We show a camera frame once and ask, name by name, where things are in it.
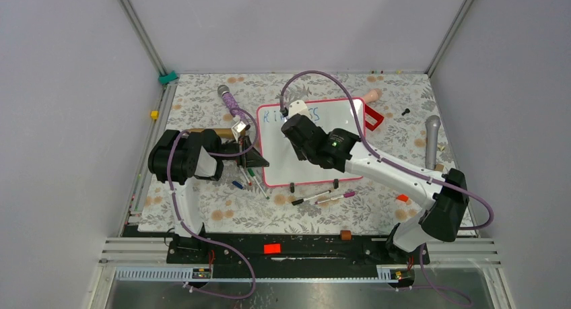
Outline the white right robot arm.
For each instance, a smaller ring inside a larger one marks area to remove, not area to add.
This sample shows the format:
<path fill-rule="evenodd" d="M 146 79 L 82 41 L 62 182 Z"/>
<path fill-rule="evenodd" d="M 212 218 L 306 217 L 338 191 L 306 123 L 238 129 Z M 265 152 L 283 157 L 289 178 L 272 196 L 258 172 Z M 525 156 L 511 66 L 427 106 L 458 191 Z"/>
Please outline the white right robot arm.
<path fill-rule="evenodd" d="M 301 114 L 288 119 L 281 132 L 299 160 L 381 183 L 410 197 L 423 209 L 391 230 L 386 253 L 393 262 L 405 262 L 426 242 L 456 240 L 469 202 L 465 177 L 458 170 L 443 174 L 414 166 L 374 149 L 345 129 L 327 133 Z"/>

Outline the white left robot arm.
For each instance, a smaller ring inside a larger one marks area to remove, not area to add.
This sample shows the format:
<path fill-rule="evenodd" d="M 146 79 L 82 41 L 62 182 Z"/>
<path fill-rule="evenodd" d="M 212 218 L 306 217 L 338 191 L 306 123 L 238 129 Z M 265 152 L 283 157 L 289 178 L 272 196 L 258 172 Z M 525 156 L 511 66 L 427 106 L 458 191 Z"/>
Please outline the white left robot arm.
<path fill-rule="evenodd" d="M 223 141 L 232 136 L 229 129 L 168 129 L 149 153 L 149 171 L 166 185 L 171 197 L 173 248 L 183 248 L 183 254 L 194 263 L 205 260 L 209 253 L 199 196 L 193 190 L 195 182 L 218 181 L 225 161 L 234 162 L 241 170 L 269 166 L 245 133 Z"/>

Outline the pink framed whiteboard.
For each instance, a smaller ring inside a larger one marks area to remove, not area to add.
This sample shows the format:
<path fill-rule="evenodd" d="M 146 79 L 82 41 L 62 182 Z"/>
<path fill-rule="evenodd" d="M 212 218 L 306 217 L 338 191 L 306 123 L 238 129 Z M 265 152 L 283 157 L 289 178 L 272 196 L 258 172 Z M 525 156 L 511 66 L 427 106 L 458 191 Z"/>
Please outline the pink framed whiteboard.
<path fill-rule="evenodd" d="M 354 134 L 358 132 L 347 98 L 313 100 L 306 105 L 310 119 L 325 132 L 328 133 L 336 128 Z M 257 121 L 260 153 L 269 162 L 269 166 L 263 168 L 263 182 L 267 186 L 288 186 L 292 182 L 298 185 L 333 182 L 335 179 L 340 181 L 361 179 L 354 174 L 326 170 L 308 161 L 298 160 L 290 141 L 281 132 L 281 126 L 286 120 L 279 111 L 279 104 L 259 106 Z"/>

